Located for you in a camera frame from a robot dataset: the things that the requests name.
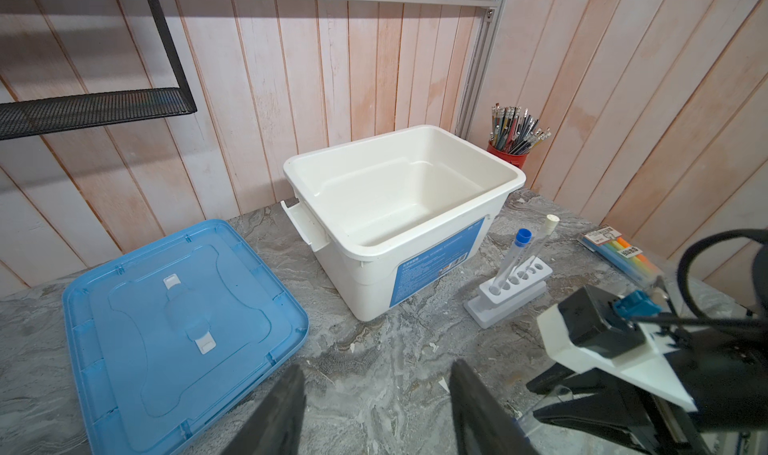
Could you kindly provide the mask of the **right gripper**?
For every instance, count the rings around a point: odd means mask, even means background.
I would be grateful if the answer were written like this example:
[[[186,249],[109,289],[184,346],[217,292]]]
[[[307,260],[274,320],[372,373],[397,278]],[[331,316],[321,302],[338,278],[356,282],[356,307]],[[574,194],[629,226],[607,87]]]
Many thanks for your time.
[[[547,425],[581,431],[643,454],[711,454],[687,413],[618,378],[605,385],[601,372],[584,373],[555,363],[526,383],[538,395],[565,387],[575,395],[605,394],[554,403],[535,409]]]

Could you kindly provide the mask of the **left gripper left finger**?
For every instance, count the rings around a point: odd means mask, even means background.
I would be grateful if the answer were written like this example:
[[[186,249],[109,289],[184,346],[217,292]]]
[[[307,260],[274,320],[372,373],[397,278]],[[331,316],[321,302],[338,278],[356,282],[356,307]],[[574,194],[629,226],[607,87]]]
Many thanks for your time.
[[[283,373],[222,454],[296,455],[305,410],[305,376],[294,364]]]

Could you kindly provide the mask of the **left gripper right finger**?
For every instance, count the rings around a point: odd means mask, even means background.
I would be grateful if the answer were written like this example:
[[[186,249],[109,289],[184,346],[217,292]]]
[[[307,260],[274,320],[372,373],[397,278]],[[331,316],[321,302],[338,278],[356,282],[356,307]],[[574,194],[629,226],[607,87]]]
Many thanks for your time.
[[[459,454],[537,454],[517,421],[463,359],[451,366],[449,390]]]

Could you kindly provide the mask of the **white capped test tube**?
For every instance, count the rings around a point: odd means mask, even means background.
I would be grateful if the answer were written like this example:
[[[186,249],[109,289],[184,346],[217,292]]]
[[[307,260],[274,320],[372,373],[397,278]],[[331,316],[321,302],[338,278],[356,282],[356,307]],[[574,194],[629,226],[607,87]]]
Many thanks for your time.
[[[554,233],[559,222],[560,218],[557,215],[548,214],[546,216],[541,229],[535,235],[532,245],[524,257],[523,263],[521,264],[521,269],[523,272],[527,272],[533,265],[535,258],[539,255],[539,252],[542,250],[543,246]]]

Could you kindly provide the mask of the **blue capped test tube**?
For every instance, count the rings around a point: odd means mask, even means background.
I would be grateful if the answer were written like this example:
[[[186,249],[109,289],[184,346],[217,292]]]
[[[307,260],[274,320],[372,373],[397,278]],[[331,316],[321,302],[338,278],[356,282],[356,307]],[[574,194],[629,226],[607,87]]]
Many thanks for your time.
[[[494,277],[489,291],[492,295],[500,295],[512,271],[520,264],[523,255],[532,240],[533,234],[529,229],[521,228],[507,251],[499,270]]]

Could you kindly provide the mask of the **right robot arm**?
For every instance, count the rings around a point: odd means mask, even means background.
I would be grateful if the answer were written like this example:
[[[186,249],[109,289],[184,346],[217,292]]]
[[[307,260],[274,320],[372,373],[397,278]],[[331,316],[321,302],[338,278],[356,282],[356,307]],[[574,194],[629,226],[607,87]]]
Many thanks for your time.
[[[737,238],[759,247],[750,272],[758,306],[742,318],[714,317],[691,294],[690,268]],[[763,229],[691,245],[676,272],[688,316],[671,301],[655,303],[666,294],[662,280],[625,296],[586,285],[547,309],[538,326],[553,364],[527,387],[565,399],[535,408],[533,420],[643,454],[707,454],[708,433],[736,434],[736,452],[753,448],[767,428],[766,246]]]

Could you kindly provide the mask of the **white test tube rack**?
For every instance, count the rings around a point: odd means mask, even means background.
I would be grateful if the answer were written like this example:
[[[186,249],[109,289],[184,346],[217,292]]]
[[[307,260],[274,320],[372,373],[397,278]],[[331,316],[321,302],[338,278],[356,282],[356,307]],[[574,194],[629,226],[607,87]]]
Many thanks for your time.
[[[498,294],[490,291],[492,279],[489,279],[478,287],[474,298],[464,303],[466,311],[481,328],[489,328],[545,293],[552,268],[539,257],[527,260],[524,266],[526,270],[511,274]]]

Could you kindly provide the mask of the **blue plastic bin lid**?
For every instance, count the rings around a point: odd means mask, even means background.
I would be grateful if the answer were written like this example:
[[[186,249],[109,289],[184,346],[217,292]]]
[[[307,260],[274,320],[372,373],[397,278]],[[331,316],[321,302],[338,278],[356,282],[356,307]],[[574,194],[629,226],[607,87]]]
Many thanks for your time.
[[[96,454],[177,454],[304,344],[309,318],[212,219],[78,277],[62,306]]]

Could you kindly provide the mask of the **pack of colored markers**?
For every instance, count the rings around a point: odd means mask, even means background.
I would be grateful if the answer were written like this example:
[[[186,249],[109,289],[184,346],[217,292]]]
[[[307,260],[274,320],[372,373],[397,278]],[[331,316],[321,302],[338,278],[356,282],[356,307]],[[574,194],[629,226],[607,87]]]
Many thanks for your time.
[[[603,226],[581,236],[580,242],[621,271],[639,287],[653,285],[663,272],[611,226]]]

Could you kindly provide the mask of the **white plastic storage bin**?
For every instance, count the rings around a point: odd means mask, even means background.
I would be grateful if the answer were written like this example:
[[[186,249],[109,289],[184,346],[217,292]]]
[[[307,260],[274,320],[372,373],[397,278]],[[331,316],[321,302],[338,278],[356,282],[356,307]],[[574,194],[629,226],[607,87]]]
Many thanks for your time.
[[[283,208],[337,292],[371,321],[478,251],[525,173],[433,125],[289,158]]]

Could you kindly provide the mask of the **red pencil cup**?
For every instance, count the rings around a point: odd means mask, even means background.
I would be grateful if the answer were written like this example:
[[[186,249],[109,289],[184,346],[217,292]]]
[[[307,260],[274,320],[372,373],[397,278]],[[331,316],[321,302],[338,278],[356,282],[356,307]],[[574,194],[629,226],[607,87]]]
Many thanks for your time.
[[[494,155],[494,156],[496,156],[496,157],[506,161],[507,163],[509,163],[509,164],[511,164],[513,166],[516,166],[516,167],[518,167],[520,169],[523,168],[523,165],[524,165],[524,163],[525,163],[525,161],[527,160],[527,157],[528,157],[527,154],[514,155],[514,154],[507,153],[505,151],[502,151],[502,150],[498,150],[498,149],[495,148],[495,146],[492,143],[488,143],[487,151],[490,154],[492,154],[492,155]]]

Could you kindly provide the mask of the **bundle of pencils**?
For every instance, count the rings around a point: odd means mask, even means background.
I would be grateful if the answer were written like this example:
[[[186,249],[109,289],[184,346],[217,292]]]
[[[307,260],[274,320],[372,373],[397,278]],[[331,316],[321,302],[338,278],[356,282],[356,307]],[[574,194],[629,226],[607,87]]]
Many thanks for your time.
[[[495,104],[491,107],[489,147],[507,155],[527,155],[553,135],[539,122],[527,108]]]

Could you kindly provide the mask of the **black mesh wall basket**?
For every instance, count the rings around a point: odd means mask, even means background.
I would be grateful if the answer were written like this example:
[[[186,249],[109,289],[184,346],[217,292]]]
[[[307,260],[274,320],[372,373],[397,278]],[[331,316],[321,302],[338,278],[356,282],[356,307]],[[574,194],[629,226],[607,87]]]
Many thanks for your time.
[[[197,107],[159,0],[129,0],[163,50],[166,85],[151,81],[120,0],[1,0],[1,137],[128,157],[175,149],[166,118]]]

